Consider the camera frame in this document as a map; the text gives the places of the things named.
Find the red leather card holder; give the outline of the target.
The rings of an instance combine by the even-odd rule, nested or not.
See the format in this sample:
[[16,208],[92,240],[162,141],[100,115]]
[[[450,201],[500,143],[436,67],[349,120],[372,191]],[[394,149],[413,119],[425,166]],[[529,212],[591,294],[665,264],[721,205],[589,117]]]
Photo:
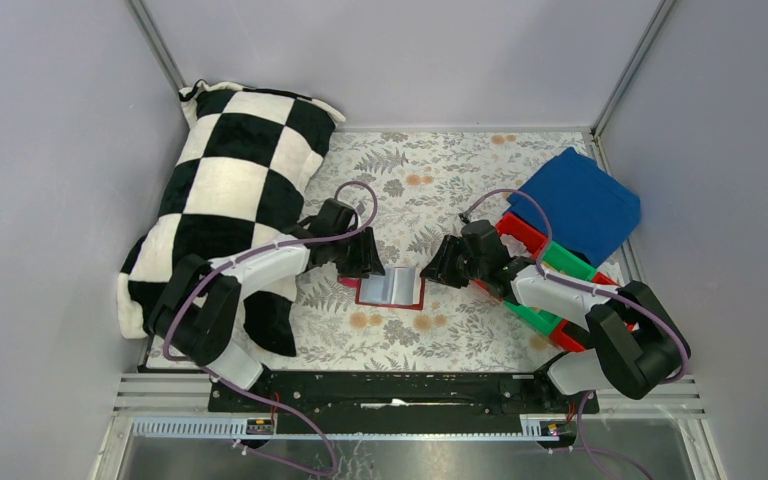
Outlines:
[[415,311],[424,307],[425,280],[418,267],[386,266],[383,275],[339,277],[338,282],[355,291],[357,305]]

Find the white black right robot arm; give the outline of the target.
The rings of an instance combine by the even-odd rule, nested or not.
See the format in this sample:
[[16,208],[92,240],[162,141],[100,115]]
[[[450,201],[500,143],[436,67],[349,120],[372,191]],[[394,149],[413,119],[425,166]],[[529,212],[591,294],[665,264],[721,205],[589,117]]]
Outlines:
[[545,374],[563,395],[613,388],[640,400],[679,380],[690,357],[687,342],[651,288],[639,281],[600,285],[513,256],[487,220],[447,235],[421,278],[452,288],[482,284],[492,296],[576,322],[588,346],[550,361]]

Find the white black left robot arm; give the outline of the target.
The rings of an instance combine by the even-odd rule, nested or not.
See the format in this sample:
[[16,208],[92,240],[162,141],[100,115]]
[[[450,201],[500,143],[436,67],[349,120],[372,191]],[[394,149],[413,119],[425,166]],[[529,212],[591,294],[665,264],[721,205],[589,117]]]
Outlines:
[[355,214],[351,206],[329,198],[316,215],[268,243],[225,257],[184,257],[145,322],[147,331],[213,377],[250,389],[264,366],[232,339],[245,299],[328,263],[342,277],[383,274],[374,230],[369,222],[354,225]]

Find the floral patterned table mat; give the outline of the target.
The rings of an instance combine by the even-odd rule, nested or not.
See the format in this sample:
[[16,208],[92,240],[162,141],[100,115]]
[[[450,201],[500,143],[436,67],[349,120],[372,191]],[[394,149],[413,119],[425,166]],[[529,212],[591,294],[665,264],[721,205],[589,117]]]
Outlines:
[[[522,185],[545,162],[572,147],[585,153],[582,132],[338,132],[310,181],[304,210],[333,195],[366,212],[379,201],[373,228],[383,263],[425,266],[458,214],[497,221],[505,190]],[[297,353],[285,357],[235,339],[273,370],[401,370],[526,372],[553,357],[549,339],[477,286],[429,284],[422,310],[361,306],[332,266],[298,279],[291,310]]]

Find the folded blue cloth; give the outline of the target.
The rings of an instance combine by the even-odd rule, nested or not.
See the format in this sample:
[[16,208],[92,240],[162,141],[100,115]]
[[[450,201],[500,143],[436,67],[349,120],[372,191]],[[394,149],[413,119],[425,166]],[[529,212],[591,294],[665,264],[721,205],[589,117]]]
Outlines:
[[540,205],[552,238],[601,266],[641,221],[641,201],[595,160],[569,147],[540,167],[519,190]]

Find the black white checkered pillow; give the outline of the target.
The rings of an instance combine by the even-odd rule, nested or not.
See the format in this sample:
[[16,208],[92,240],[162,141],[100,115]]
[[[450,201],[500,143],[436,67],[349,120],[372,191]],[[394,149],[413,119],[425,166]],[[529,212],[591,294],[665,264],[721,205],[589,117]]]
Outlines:
[[116,280],[127,339],[147,336],[149,316],[181,259],[223,259],[267,244],[299,221],[307,185],[345,120],[323,100],[233,82],[197,81],[178,98],[187,139],[156,222]]

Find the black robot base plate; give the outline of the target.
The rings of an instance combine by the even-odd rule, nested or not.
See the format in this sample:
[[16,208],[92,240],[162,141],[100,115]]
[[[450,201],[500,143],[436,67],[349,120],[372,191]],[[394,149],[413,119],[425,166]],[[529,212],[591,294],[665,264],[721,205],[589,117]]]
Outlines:
[[276,370],[252,391],[328,435],[518,434],[521,416],[565,420],[582,399],[543,374],[523,373]]

